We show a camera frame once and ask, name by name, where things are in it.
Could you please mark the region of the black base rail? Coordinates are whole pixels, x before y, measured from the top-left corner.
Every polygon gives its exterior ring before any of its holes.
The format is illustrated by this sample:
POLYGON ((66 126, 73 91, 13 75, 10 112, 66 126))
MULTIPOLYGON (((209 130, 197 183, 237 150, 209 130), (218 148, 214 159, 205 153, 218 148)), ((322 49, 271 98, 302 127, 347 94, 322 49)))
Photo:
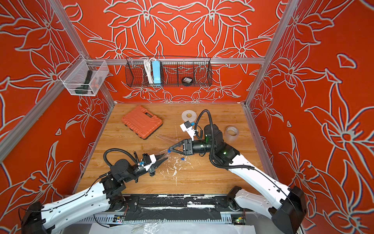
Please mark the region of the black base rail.
POLYGON ((226 195, 124 195, 125 205, 118 211, 97 214, 107 215, 107 224, 141 223, 147 221, 221 222, 234 224, 252 211, 238 206, 230 207, 226 195))

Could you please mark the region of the clear test tube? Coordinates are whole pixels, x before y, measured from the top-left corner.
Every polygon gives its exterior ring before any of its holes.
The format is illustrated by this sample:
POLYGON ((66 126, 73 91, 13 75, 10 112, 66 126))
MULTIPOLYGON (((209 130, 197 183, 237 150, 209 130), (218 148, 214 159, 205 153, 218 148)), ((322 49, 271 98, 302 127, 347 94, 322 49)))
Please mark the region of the clear test tube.
POLYGON ((158 152, 158 153, 155 153, 155 155, 168 155, 169 153, 168 153, 168 149, 165 149, 165 150, 163 150, 163 151, 160 151, 160 152, 158 152))
POLYGON ((179 139, 171 136, 166 136, 166 135, 157 135, 156 136, 158 139, 165 141, 168 144, 176 144, 179 139))

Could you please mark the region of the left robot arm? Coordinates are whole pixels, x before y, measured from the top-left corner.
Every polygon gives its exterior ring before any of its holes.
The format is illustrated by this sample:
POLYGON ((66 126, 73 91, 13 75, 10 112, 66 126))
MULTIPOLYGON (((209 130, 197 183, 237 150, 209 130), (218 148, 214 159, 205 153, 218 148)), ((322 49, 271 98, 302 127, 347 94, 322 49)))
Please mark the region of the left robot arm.
POLYGON ((167 153, 159 155, 137 154, 111 148, 104 152, 103 159, 109 172, 88 188, 56 202, 35 202, 25 210, 21 221, 23 234, 57 234, 64 228, 100 212, 121 211, 128 205, 122 195, 126 183, 137 182, 145 174, 155 175, 156 169, 165 162, 167 153))

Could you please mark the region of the clear tape roll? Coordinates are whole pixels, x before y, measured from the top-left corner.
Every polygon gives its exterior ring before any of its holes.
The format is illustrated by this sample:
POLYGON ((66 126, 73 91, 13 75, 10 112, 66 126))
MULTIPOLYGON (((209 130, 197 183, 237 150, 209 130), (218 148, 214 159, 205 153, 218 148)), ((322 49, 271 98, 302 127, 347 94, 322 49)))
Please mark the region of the clear tape roll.
POLYGON ((226 140, 228 141, 235 141, 238 138, 239 134, 239 130, 234 126, 228 126, 225 130, 226 140))

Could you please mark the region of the orange plastic tool case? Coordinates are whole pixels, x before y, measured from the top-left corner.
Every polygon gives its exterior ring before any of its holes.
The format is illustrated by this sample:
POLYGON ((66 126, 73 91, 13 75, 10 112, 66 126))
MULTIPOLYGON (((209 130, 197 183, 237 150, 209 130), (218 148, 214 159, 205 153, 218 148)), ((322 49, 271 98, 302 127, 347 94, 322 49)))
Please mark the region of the orange plastic tool case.
POLYGON ((143 140, 146 140, 163 125, 162 120, 158 116, 141 105, 137 105, 129 113, 125 114, 121 121, 143 140))

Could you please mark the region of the clear acrylic wall box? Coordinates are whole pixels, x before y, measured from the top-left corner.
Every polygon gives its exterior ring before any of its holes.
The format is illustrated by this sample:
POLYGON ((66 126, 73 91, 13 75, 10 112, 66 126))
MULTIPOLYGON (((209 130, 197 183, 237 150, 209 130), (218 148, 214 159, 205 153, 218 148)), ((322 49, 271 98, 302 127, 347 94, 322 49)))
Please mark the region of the clear acrylic wall box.
POLYGON ((65 68, 58 78, 70 95, 94 97, 97 95, 108 74, 109 67, 105 60, 86 59, 80 54, 65 68), (93 71, 88 93, 78 95, 75 93, 75 89, 84 83, 88 70, 93 71))

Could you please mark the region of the white tape roll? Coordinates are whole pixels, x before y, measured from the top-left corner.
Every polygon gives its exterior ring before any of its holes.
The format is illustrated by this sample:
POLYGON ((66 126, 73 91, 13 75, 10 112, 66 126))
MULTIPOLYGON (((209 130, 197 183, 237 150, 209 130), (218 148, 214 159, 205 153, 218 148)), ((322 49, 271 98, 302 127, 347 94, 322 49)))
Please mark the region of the white tape roll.
POLYGON ((196 119, 197 119, 197 114, 195 111, 193 110, 185 110, 182 115, 181 115, 181 118, 184 122, 186 121, 189 121, 190 123, 192 122, 195 122, 196 119))

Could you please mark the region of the light blue box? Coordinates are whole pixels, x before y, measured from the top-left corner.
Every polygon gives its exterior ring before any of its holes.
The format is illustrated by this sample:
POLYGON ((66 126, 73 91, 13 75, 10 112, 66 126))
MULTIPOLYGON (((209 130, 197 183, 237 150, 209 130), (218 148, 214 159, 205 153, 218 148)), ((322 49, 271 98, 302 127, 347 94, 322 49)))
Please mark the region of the light blue box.
POLYGON ((161 64, 160 61, 154 60, 152 61, 152 68, 153 68, 153 82, 156 85, 161 84, 161 64))

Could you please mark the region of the small black device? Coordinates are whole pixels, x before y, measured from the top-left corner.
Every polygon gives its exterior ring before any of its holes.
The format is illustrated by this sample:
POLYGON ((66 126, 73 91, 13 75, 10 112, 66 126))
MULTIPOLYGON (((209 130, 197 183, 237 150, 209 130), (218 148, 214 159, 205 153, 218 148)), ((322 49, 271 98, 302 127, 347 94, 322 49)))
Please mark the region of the small black device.
POLYGON ((187 86, 187 85, 191 85, 193 84, 193 78, 190 78, 190 77, 184 77, 182 80, 181 80, 182 84, 187 86))

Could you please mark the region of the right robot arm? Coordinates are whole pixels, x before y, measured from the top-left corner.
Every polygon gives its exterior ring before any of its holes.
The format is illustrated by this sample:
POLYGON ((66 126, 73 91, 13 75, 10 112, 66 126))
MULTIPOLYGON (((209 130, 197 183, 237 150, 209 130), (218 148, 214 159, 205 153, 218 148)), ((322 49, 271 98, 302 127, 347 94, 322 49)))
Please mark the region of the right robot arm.
POLYGON ((226 143, 222 131, 213 123, 211 113, 205 109, 209 124, 198 131, 198 123, 186 121, 180 125, 189 138, 169 148, 169 151, 184 156, 209 154, 210 163, 239 176, 252 186, 259 195, 235 186, 227 195, 231 209, 249 209, 269 218, 284 234, 298 232, 306 216, 307 204, 304 191, 298 186, 289 187, 273 179, 249 162, 237 149, 226 143))

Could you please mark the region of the green black tool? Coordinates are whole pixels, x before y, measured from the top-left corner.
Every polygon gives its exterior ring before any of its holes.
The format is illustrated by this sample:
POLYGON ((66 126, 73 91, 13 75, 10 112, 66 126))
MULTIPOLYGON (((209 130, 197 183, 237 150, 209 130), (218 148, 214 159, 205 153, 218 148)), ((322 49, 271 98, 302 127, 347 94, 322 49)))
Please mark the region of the green black tool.
POLYGON ((86 75, 84 83, 81 86, 79 86, 78 88, 75 89, 75 93, 76 94, 83 95, 83 94, 87 94, 88 93, 89 83, 91 81, 92 74, 93 74, 92 70, 88 70, 87 71, 87 75, 86 75))

